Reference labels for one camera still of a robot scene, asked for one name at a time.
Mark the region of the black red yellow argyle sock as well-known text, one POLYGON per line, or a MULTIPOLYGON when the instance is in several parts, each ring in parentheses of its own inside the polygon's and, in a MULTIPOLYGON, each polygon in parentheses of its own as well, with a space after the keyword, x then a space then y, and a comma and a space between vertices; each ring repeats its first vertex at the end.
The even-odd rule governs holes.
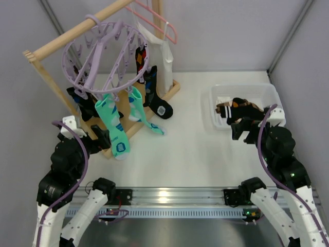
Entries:
POLYGON ((145 46, 143 48, 138 47, 135 51, 135 61, 136 61, 136 74, 142 70, 144 67, 144 62, 146 58, 147 52, 145 50, 145 46))

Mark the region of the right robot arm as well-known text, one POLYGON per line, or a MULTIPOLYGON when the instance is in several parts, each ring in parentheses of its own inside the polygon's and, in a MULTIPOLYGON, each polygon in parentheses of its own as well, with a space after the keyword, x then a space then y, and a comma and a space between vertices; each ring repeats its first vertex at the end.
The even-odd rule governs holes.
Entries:
POLYGON ((328 246, 328 232, 317 210, 310 178, 303 164, 294 157, 296 142, 291 132, 285 127, 250 119, 233 123, 231 129, 233 140, 248 132, 244 143, 256 146, 262 167, 284 197, 290 213, 280 207, 258 177, 239 185, 241 199, 260 209, 284 246, 328 246))

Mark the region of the mint green sock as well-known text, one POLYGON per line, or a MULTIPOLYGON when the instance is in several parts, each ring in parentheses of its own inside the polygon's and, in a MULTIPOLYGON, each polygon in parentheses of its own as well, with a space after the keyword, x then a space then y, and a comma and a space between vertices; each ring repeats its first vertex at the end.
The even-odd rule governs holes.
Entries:
POLYGON ((129 139, 120 122, 118 108, 112 95, 103 95, 103 99, 96 102, 95 109, 109 130, 113 157, 117 160, 126 159, 130 153, 129 139))
POLYGON ((153 124, 147 120, 144 111, 142 95, 136 87, 131 86, 131 90, 128 92, 128 99, 130 105, 130 114, 129 114, 130 121, 142 122, 146 127, 148 127, 151 131, 153 131, 156 134, 159 135, 166 134, 165 129, 163 129, 161 126, 153 124))

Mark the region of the black sock with grey patches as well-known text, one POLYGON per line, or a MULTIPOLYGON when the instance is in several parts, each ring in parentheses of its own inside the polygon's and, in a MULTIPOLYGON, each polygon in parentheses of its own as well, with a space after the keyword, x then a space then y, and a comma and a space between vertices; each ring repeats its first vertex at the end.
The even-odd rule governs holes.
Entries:
POLYGON ((144 107, 149 107, 158 117, 169 119, 173 115, 173 108, 156 91, 157 86, 157 66, 152 66, 151 70, 144 73, 145 98, 144 107))

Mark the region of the purple round clip hanger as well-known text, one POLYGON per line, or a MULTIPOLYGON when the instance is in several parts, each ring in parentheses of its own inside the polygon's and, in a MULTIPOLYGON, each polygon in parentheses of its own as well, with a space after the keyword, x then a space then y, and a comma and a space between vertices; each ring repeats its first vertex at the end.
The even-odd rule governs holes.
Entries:
POLYGON ((96 98, 101 98, 105 94, 116 95, 116 93, 122 90, 132 93, 133 84, 141 79, 144 72, 148 69, 149 49, 145 36, 138 29, 123 21, 101 22, 90 14, 85 18, 95 21, 96 26, 89 30, 94 37, 90 41, 85 39, 88 54, 84 63, 78 68, 76 61, 69 57, 69 50, 75 48, 74 40, 66 44, 62 53, 62 71, 66 79, 73 85, 74 93, 85 100, 88 99, 89 94, 93 94, 96 98), (118 41, 121 33, 124 31, 126 32, 126 38, 117 53, 118 56, 108 78, 102 88, 97 88, 95 87, 96 77, 101 65, 101 59, 105 56, 105 50, 110 48, 110 42, 118 41), (137 48, 145 49, 144 65, 134 78, 123 83, 123 76, 137 48))

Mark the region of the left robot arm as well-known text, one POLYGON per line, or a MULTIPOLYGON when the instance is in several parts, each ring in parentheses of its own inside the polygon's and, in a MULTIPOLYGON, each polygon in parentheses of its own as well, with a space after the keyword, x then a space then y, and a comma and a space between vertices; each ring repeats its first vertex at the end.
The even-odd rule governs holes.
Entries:
POLYGON ((62 122, 56 122, 56 126, 67 130, 73 137, 58 134, 60 141, 50 157, 50 171, 39 182, 33 246, 78 246, 98 210, 111 202, 116 192, 113 181, 96 179, 87 199, 68 226, 62 226, 73 195, 86 175, 90 155, 110 148, 111 142, 109 131, 97 125, 92 126, 97 136, 95 140, 82 129, 72 130, 62 122))

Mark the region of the black blue sock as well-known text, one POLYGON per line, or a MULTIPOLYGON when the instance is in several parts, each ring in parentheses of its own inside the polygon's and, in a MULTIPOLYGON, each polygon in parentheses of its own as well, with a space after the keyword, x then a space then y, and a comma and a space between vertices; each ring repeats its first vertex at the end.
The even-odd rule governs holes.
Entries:
POLYGON ((84 99, 75 93, 74 87, 69 87, 66 89, 66 91, 73 98, 74 102, 78 105, 81 111, 83 121, 89 121, 91 118, 101 119, 95 109, 95 101, 91 93, 86 93, 87 99, 84 99))

